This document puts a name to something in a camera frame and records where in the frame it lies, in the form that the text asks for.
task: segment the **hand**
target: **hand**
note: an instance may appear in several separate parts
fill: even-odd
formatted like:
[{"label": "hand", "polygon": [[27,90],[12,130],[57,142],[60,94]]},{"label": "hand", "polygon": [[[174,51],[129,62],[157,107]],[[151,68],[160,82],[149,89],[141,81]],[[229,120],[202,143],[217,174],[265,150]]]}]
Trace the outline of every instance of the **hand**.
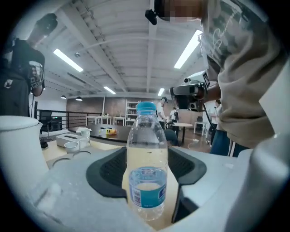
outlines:
[{"label": "hand", "polygon": [[31,71],[32,71],[32,76],[35,79],[35,82],[39,82],[40,81],[40,77],[37,74],[36,67],[35,66],[32,66]]}]

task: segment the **camera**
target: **camera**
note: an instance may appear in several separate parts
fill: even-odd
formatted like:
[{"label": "camera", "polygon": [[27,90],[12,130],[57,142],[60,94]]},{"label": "camera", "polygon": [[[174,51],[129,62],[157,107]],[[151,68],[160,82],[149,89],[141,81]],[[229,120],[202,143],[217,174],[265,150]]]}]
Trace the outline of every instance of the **camera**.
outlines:
[{"label": "camera", "polygon": [[147,10],[145,12],[145,17],[153,24],[157,25],[157,14],[153,10]]},{"label": "camera", "polygon": [[184,79],[184,85],[192,85],[192,84],[197,84],[197,83],[201,83],[201,82],[197,80],[191,80],[190,77],[187,77]]},{"label": "camera", "polygon": [[180,110],[203,112],[203,102],[197,98],[197,95],[199,93],[202,93],[202,95],[207,93],[206,84],[195,80],[191,81],[190,78],[185,79],[187,80],[186,83],[195,82],[195,84],[170,88],[169,92],[172,100]]}]

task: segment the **blue bottle cap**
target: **blue bottle cap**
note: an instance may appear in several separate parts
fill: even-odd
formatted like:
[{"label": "blue bottle cap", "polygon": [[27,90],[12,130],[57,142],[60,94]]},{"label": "blue bottle cap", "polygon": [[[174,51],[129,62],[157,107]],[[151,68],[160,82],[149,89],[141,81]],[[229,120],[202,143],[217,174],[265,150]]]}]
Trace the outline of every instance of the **blue bottle cap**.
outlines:
[{"label": "blue bottle cap", "polygon": [[143,101],[137,105],[137,114],[155,114],[156,106],[153,102]]}]

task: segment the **black hair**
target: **black hair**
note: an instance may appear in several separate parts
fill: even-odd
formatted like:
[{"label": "black hair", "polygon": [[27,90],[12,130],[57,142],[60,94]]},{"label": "black hair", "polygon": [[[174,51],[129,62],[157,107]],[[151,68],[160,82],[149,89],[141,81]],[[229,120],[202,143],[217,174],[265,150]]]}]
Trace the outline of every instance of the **black hair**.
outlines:
[{"label": "black hair", "polygon": [[154,1],[154,11],[156,12],[157,16],[162,20],[170,21],[170,17],[165,16],[164,8],[165,8],[164,0]]},{"label": "black hair", "polygon": [[36,22],[36,25],[41,27],[45,35],[49,35],[58,25],[57,17],[55,14],[46,14]]}]

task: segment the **man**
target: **man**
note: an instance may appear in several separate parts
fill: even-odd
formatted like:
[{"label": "man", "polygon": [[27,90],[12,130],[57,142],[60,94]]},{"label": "man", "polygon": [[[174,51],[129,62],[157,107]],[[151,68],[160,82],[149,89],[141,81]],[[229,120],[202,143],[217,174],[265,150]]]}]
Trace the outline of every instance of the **man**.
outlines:
[{"label": "man", "polygon": [[286,55],[269,26],[237,0],[155,0],[163,20],[201,20],[201,48],[208,77],[217,83],[205,102],[221,98],[218,129],[223,136],[212,150],[237,157],[274,135],[259,99],[285,64]]},{"label": "man", "polygon": [[[179,117],[178,117],[178,112],[176,110],[176,107],[173,107],[173,110],[170,112],[170,119],[172,122],[178,122]],[[179,128],[176,126],[172,126],[172,129],[174,132],[176,132],[176,130],[178,130]]]},{"label": "man", "polygon": [[[162,97],[156,106],[157,120],[159,121],[163,129],[165,129],[165,122],[167,122],[167,119],[165,117],[164,110],[163,110],[165,103],[168,103],[167,97]],[[165,134],[166,140],[171,141],[173,146],[179,146],[177,136],[173,130],[164,130],[164,134]]]},{"label": "man", "polygon": [[[220,107],[222,107],[222,103],[221,100],[217,99],[215,102],[215,108],[213,109],[213,112],[210,114],[210,116],[212,117],[212,125],[210,127],[210,131],[212,132],[212,136],[211,136],[211,140],[210,140],[210,146],[213,145],[213,140],[215,137],[215,134],[217,132],[217,137],[219,137],[219,134],[223,134],[221,128],[219,128],[219,130],[217,130],[217,126],[218,126],[218,116],[219,116],[219,112],[220,112]],[[220,155],[220,154],[224,154],[226,151],[223,150],[212,150],[211,154],[216,154],[216,155]]]},{"label": "man", "polygon": [[172,122],[177,122],[178,121],[178,112],[176,110],[176,107],[173,107],[173,110],[170,112],[170,118]]},{"label": "man", "polygon": [[160,125],[164,129],[164,123],[167,121],[165,114],[164,114],[164,104],[168,103],[167,97],[162,97],[160,102],[157,103],[156,112],[157,112],[157,120],[159,121]]},{"label": "man", "polygon": [[5,59],[1,65],[1,95],[7,100],[0,104],[0,115],[29,116],[29,93],[38,97],[44,89],[45,58],[35,48],[57,24],[55,14],[45,15],[36,22],[27,40],[16,39],[11,50],[6,51],[12,53],[12,59]]}]

